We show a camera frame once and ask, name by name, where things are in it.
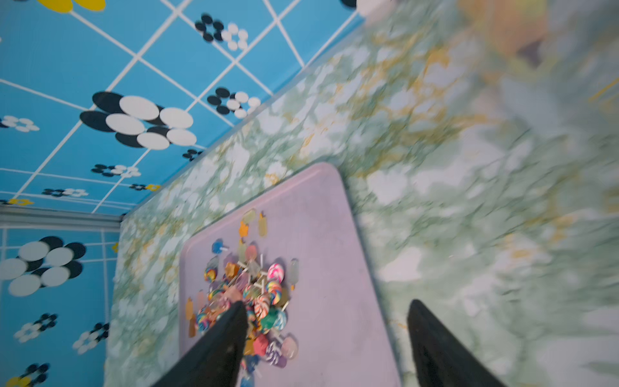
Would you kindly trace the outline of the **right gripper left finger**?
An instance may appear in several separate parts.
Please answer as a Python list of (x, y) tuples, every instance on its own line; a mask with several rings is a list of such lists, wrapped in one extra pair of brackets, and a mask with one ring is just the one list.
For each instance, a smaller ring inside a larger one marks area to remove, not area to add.
[(244, 304), (236, 302), (156, 386), (235, 386), (248, 332)]

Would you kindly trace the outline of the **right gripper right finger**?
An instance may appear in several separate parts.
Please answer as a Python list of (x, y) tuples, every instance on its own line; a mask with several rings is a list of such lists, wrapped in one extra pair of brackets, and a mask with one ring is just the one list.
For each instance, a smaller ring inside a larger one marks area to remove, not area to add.
[(410, 303), (407, 324), (420, 386), (505, 386), (422, 301)]

